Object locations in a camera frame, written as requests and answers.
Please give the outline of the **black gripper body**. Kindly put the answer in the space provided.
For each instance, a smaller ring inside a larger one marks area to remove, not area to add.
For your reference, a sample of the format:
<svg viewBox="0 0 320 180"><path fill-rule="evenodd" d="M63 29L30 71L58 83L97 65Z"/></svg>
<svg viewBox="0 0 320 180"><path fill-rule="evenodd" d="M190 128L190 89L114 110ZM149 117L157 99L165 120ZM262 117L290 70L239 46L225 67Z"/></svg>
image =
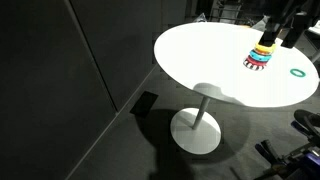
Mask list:
<svg viewBox="0 0 320 180"><path fill-rule="evenodd" d="M264 32L258 44L266 47L271 47L275 43L280 32L280 24L274 22L267 22L264 26Z"/></svg>

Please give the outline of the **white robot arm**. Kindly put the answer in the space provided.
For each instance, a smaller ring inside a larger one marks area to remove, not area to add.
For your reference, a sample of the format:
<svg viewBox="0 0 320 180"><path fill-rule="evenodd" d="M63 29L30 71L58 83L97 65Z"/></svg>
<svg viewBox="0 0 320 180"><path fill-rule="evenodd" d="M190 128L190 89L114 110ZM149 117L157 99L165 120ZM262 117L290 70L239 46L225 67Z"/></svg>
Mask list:
<svg viewBox="0 0 320 180"><path fill-rule="evenodd" d="M269 19L258 44L271 47L280 31L290 24L281 46L291 49L301 35L319 20L320 0L263 0L261 9Z"/></svg>

